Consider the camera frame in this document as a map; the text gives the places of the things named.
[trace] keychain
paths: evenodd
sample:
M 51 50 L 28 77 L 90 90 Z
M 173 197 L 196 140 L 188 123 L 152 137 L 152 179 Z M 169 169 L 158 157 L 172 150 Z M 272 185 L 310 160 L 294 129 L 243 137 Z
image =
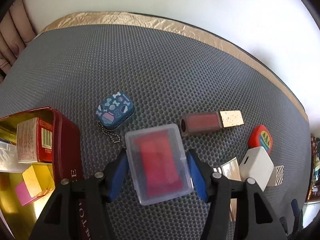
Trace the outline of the keychain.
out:
M 113 143 L 120 142 L 120 136 L 113 131 L 134 113 L 133 101 L 123 92 L 110 95 L 96 110 L 97 124 Z

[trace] clear plastic container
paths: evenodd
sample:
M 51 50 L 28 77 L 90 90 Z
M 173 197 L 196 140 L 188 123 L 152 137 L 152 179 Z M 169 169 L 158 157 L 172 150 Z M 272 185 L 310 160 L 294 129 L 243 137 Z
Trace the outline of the clear plastic container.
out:
M 141 205 L 151 205 L 193 191 L 179 128 L 176 124 L 130 131 L 127 156 Z
M 0 141 L 0 171 L 24 172 L 31 163 L 18 163 L 17 147 Z

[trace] screw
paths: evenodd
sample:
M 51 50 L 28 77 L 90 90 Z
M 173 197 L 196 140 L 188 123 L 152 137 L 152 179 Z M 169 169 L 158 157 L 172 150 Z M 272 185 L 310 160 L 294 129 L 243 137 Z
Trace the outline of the screw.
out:
M 212 177 L 216 178 L 216 179 L 220 179 L 221 178 L 221 174 L 218 172 L 214 172 L 212 173 Z
M 69 183 L 69 180 L 68 179 L 62 179 L 61 180 L 61 184 L 62 185 L 67 185 Z
M 248 179 L 247 179 L 247 182 L 248 182 L 249 184 L 251 184 L 251 185 L 253 185 L 253 184 L 256 183 L 255 179 L 253 179 L 253 178 L 248 178 Z
M 104 175 L 103 175 L 103 172 L 98 171 L 98 172 L 95 173 L 94 176 L 95 176 L 97 179 L 100 179 L 100 178 L 102 178 Z

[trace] yellow block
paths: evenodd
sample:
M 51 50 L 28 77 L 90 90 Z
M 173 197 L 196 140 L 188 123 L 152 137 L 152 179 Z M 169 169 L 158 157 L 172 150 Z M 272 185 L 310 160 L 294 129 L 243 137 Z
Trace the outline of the yellow block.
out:
M 54 189 L 54 181 L 47 165 L 32 165 L 23 174 L 31 197 L 39 197 Z

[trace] pink block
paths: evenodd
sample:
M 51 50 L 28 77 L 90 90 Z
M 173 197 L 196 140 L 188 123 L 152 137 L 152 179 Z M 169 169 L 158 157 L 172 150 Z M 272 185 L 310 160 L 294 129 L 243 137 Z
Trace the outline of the pink block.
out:
M 16 188 L 15 188 L 18 200 L 22 206 L 28 205 L 36 201 L 37 199 L 41 198 L 40 197 L 30 197 L 29 191 L 27 189 L 26 184 L 21 182 Z

